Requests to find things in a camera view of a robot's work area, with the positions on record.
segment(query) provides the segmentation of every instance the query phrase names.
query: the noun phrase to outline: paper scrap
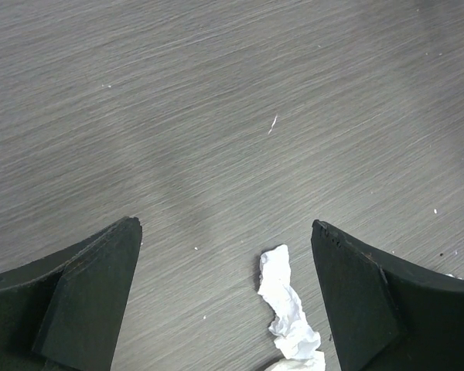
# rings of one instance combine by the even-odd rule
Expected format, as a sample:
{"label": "paper scrap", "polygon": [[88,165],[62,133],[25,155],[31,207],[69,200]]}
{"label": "paper scrap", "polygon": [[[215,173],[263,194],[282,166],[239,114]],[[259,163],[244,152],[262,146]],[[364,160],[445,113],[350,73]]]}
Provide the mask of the paper scrap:
{"label": "paper scrap", "polygon": [[[290,285],[291,268],[288,260],[287,245],[281,245],[261,255],[258,294],[276,314],[268,329],[276,336],[275,346],[287,360],[301,361],[290,362],[290,366],[298,367],[290,369],[324,371],[325,355],[317,351],[321,345],[321,337],[309,326],[302,310],[301,299]],[[273,366],[279,367],[275,371],[287,370],[289,362]]]}
{"label": "paper scrap", "polygon": [[318,359],[305,359],[298,361],[296,359],[281,359],[275,364],[268,367],[265,371],[318,371],[325,369],[325,353],[318,353]]}
{"label": "paper scrap", "polygon": [[275,126],[275,123],[277,122],[277,117],[278,115],[275,115],[275,119],[273,120],[273,124],[271,124],[270,130],[268,131],[268,135],[273,131],[273,127]]}

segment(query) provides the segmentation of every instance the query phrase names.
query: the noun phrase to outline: gray floor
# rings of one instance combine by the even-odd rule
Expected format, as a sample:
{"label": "gray floor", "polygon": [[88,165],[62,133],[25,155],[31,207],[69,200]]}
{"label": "gray floor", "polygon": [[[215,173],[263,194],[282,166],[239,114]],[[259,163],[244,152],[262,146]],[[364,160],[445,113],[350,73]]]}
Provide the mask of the gray floor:
{"label": "gray floor", "polygon": [[0,271],[123,215],[113,370],[278,357],[255,275],[280,243],[338,370],[314,219],[464,277],[464,0],[0,0]]}

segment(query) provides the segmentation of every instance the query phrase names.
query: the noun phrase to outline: white speck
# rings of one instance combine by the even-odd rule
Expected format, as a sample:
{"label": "white speck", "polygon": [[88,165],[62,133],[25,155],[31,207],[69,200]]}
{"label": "white speck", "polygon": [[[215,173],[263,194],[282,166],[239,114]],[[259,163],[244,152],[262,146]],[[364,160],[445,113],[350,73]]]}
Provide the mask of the white speck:
{"label": "white speck", "polygon": [[268,135],[270,135],[271,131],[273,130],[273,127],[275,126],[275,123],[277,122],[277,117],[278,115],[276,114],[275,119],[273,120],[273,124],[271,124],[271,128],[270,128],[270,131],[268,132]]}

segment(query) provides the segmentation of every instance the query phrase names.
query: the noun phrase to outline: white tissue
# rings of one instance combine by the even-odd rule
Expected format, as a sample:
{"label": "white tissue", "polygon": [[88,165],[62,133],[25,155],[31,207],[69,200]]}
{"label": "white tissue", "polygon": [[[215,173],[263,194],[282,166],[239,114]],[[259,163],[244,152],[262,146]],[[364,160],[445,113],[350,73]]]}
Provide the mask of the white tissue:
{"label": "white tissue", "polygon": [[321,345],[320,335],[308,325],[301,299],[290,285],[291,268],[287,246],[281,245],[262,254],[260,270],[258,294],[269,303],[276,314],[269,327],[270,332],[277,336],[275,346],[287,360],[294,360],[282,360],[268,370],[324,371],[325,355],[317,351]]}

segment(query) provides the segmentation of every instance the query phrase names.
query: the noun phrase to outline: laminate floor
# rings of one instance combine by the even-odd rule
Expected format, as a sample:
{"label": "laminate floor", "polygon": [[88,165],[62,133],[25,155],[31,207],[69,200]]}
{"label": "laminate floor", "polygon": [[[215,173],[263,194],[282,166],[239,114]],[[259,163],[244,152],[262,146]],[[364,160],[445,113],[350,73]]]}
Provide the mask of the laminate floor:
{"label": "laminate floor", "polygon": [[464,0],[0,1],[0,272],[124,215],[113,370],[279,357],[255,285],[286,243],[337,371],[314,219],[464,278]]}

